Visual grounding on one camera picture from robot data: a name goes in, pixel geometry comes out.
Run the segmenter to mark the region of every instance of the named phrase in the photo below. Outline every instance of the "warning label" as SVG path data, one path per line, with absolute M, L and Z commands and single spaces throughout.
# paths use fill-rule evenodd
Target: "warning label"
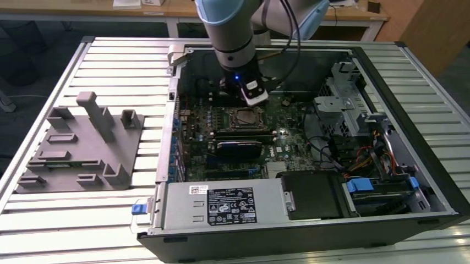
M 252 188 L 206 190 L 206 211 L 210 226 L 256 223 Z

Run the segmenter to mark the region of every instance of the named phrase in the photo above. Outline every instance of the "robotic arm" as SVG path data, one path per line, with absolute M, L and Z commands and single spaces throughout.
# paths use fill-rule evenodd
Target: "robotic arm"
M 328 0 L 287 0 L 299 35 L 309 39 L 328 8 Z M 249 106 L 268 98 L 259 71 L 253 28 L 295 36 L 280 0 L 196 0 L 200 19 L 224 70 L 224 86 Z

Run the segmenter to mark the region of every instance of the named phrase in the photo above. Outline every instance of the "computer components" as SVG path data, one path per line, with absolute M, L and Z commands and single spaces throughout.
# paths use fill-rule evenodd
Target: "computer components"
M 137 235 L 161 261 L 391 245 L 467 219 L 470 205 L 360 48 L 305 48 L 291 85 L 255 107 L 185 85 L 204 52 L 193 48 L 177 70 L 184 177 L 161 180 L 157 169 L 152 225 Z

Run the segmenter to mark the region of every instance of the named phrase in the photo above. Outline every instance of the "black cable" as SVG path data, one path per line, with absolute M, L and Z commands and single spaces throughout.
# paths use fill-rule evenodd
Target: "black cable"
M 285 5 L 285 1 L 284 0 L 280 0 L 280 4 L 284 8 L 284 11 L 285 11 L 285 15 L 287 15 L 287 18 L 288 18 L 288 25 L 291 27 L 291 35 L 288 36 L 288 41 L 287 41 L 287 44 L 284 46 L 284 48 L 281 49 L 280 53 L 284 53 L 287 48 L 291 46 L 291 42 L 292 42 L 292 38 L 293 38 L 293 24 L 292 24 L 292 16 L 291 16 L 291 13 L 288 12 L 288 8 L 287 8 L 287 5 Z
M 295 13 L 292 11 L 291 5 L 287 2 L 287 0 L 280 0 L 280 1 L 285 4 L 285 8 L 288 10 L 288 13 L 291 14 L 291 18 L 292 18 L 293 25 L 295 25 L 295 30 L 296 30 L 296 56 L 295 56 L 295 61 L 292 63 L 292 66 L 291 66 L 289 70 L 287 71 L 285 75 L 279 80 L 279 83 L 281 84 L 287 80 L 287 78 L 291 75 L 291 73 L 293 72 L 293 70 L 296 68 L 296 65 L 299 63 L 299 60 L 300 60 L 300 45 L 301 44 L 300 44 L 300 28 L 299 28 L 299 23 L 296 21 Z
M 335 9 L 335 26 L 337 26 L 337 15 L 336 15 L 336 8 L 333 5 L 329 5 L 332 9 Z
M 305 134 L 305 117 L 307 117 L 307 108 L 305 108 L 305 111 L 304 111 L 304 114 L 303 114 L 303 121 L 301 121 L 301 124 L 303 124 L 303 137 L 307 139 L 307 142 L 309 144 L 309 146 L 320 153 L 323 154 L 327 159 L 331 161 L 331 164 L 335 166 L 335 168 L 343 172 L 345 170 L 345 168 L 341 166 L 341 164 L 339 164 L 339 162 L 321 150 L 319 149 L 313 144 L 312 142 L 309 141 L 312 138 L 315 137 L 319 137 L 319 136 L 313 136 L 313 137 L 307 137 L 307 134 Z

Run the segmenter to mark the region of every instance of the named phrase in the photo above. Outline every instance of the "blue connector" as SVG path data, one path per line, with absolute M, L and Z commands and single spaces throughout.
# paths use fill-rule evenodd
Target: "blue connector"
M 146 215 L 146 205 L 132 205 L 132 215 Z
M 178 119 L 173 118 L 173 131 L 178 130 L 178 125 L 180 125 Z
M 345 183 L 345 187 L 349 193 L 356 191 L 373 191 L 372 182 L 368 178 L 349 179 L 349 181 Z
M 409 177 L 409 184 L 411 184 L 411 187 L 412 187 L 412 189 L 417 189 L 419 188 L 419 183 L 417 183 L 417 180 L 416 180 L 416 178 L 415 177 Z

